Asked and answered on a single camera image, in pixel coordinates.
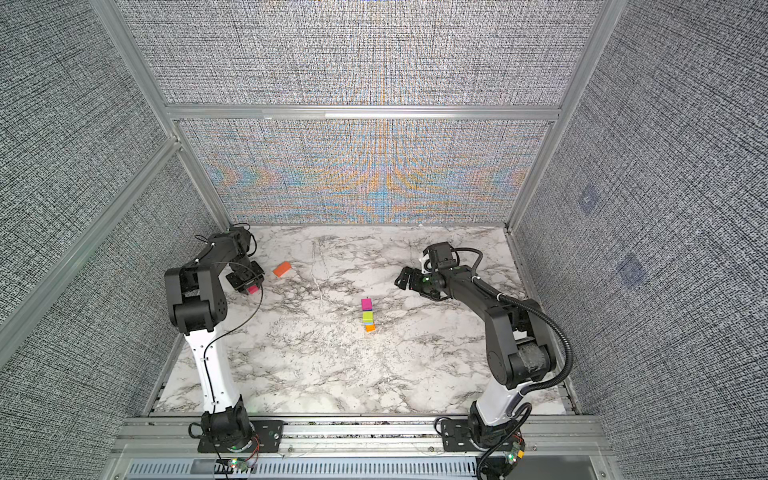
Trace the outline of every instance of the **aluminum frame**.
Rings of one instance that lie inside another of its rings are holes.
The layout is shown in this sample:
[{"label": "aluminum frame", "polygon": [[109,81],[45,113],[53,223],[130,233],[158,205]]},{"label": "aluminum frame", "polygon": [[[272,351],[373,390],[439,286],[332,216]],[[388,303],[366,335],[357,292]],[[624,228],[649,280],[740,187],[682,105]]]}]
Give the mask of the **aluminum frame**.
[{"label": "aluminum frame", "polygon": [[[523,287],[525,288],[525,292],[528,294],[529,298],[536,300],[536,302],[541,306],[541,308],[544,309],[544,305],[541,302],[541,297],[538,295],[538,291],[536,290],[536,285],[533,282],[533,277],[531,276],[531,273],[528,270],[528,265],[525,262],[525,257],[523,257],[520,251],[520,247],[517,244],[517,241],[515,240],[515,235],[511,232],[505,232],[505,236],[507,237],[507,245],[509,246],[509,251],[512,254],[512,259],[515,261],[515,266],[518,269],[518,275],[520,276],[520,280],[522,280],[523,282]],[[562,350],[560,350],[559,340],[556,338],[556,335],[554,334],[551,328],[547,327],[547,333],[549,334],[550,345],[558,346],[557,348],[554,349],[554,357],[558,361],[558,365],[564,365],[565,357],[563,355]],[[568,400],[571,403],[571,407],[574,410],[574,413],[576,415],[579,415],[584,410],[576,394],[576,390],[573,385],[573,380],[571,379],[570,376],[568,376],[563,381],[563,384],[565,385],[565,390],[568,395]],[[569,410],[568,405],[565,406],[565,409],[566,411]]]},{"label": "aluminum frame", "polygon": [[144,55],[139,50],[134,36],[123,19],[114,0],[91,0],[91,6],[107,30],[112,42],[120,52],[128,70],[134,77],[141,93],[154,112],[157,121],[169,138],[178,139],[181,142],[181,162],[187,171],[197,192],[203,198],[211,216],[221,230],[229,229],[232,221],[227,214],[227,209],[219,198],[214,185],[205,173],[203,165],[194,154],[194,150],[185,136],[180,134],[177,126],[165,111],[165,96],[152,74],[152,70],[144,60]]},{"label": "aluminum frame", "polygon": [[80,273],[88,259],[107,239],[123,215],[133,207],[136,199],[147,189],[157,172],[179,147],[176,138],[168,138],[61,256],[48,275],[22,300],[7,320],[0,324],[0,368],[10,360],[18,346]]},{"label": "aluminum frame", "polygon": [[[471,456],[444,452],[433,424],[443,415],[252,415],[252,420],[283,420],[280,451],[273,457]],[[465,419],[466,415],[451,415]],[[199,417],[125,419],[109,457],[215,458],[197,452],[187,427]],[[613,455],[600,418],[593,415],[531,415],[522,427],[526,455]],[[237,454],[221,452],[222,457]]]},{"label": "aluminum frame", "polygon": [[465,105],[216,105],[216,104],[166,104],[167,115],[183,118],[263,118],[272,120],[327,120],[408,118],[436,120],[545,120],[556,121],[562,110],[559,107],[512,105],[465,106]]}]

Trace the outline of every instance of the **orange block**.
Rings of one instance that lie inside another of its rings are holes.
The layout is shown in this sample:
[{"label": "orange block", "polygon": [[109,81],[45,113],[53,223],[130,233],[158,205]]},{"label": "orange block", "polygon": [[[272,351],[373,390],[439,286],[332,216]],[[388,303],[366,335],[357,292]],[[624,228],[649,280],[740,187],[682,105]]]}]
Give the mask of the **orange block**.
[{"label": "orange block", "polygon": [[277,276],[283,276],[285,275],[285,272],[290,270],[290,263],[288,262],[282,262],[280,265],[277,266],[275,270],[272,270],[272,273],[274,273]]}]

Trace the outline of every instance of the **black mounting bracket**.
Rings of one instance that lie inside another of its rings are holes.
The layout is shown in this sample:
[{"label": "black mounting bracket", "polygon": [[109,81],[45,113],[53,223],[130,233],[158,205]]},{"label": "black mounting bracket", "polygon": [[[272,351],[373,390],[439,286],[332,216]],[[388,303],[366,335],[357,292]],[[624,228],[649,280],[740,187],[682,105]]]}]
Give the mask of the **black mounting bracket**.
[{"label": "black mounting bracket", "polygon": [[[482,452],[472,441],[472,433],[469,430],[467,420],[440,420],[440,435],[442,438],[442,449],[446,452]],[[505,447],[511,447],[511,442],[504,442],[498,447],[503,452]]]},{"label": "black mounting bracket", "polygon": [[[283,438],[282,420],[251,420],[253,436],[259,436],[259,453],[277,453],[280,449],[280,440]],[[256,451],[256,443],[251,442],[245,449],[238,453],[252,453]],[[197,445],[198,453],[231,453],[221,447],[217,448],[203,435]]]}]

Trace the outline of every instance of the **gray textured wall panel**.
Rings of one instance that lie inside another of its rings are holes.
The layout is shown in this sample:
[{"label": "gray textured wall panel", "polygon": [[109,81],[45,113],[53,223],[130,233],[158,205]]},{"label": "gray textured wall panel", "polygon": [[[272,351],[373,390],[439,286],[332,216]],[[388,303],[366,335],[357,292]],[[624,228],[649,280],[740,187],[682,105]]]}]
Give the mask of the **gray textured wall panel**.
[{"label": "gray textured wall panel", "polygon": [[545,121],[185,120],[235,221],[493,223]]},{"label": "gray textured wall panel", "polygon": [[517,232],[626,478],[768,473],[766,25],[630,2]]},{"label": "gray textured wall panel", "polygon": [[87,0],[0,5],[0,323],[165,135]]},{"label": "gray textured wall panel", "polygon": [[118,4],[172,103],[559,104],[601,0]]},{"label": "gray textured wall panel", "polygon": [[[216,227],[175,157],[0,371],[3,479],[96,478],[176,337],[163,273]],[[28,475],[31,450],[45,473]]]}]

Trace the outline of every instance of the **marble surface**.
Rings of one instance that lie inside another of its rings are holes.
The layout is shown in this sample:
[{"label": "marble surface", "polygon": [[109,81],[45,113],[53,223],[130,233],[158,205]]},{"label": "marble surface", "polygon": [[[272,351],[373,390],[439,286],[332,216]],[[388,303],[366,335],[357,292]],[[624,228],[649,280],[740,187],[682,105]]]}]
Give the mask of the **marble surface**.
[{"label": "marble surface", "polygon": [[[485,254],[483,280],[525,292],[500,227],[253,227],[253,258],[267,272],[263,305],[227,345],[249,412],[461,413],[485,389],[482,321],[454,300],[435,303],[394,285],[422,250],[448,241]],[[474,255],[462,254],[471,264]],[[288,260],[282,278],[271,273]],[[259,295],[242,296],[223,278],[227,329],[245,320]],[[360,300],[373,300],[366,333]],[[184,344],[156,412],[199,412],[200,380]],[[533,413],[564,414],[556,389],[526,396]]]}]

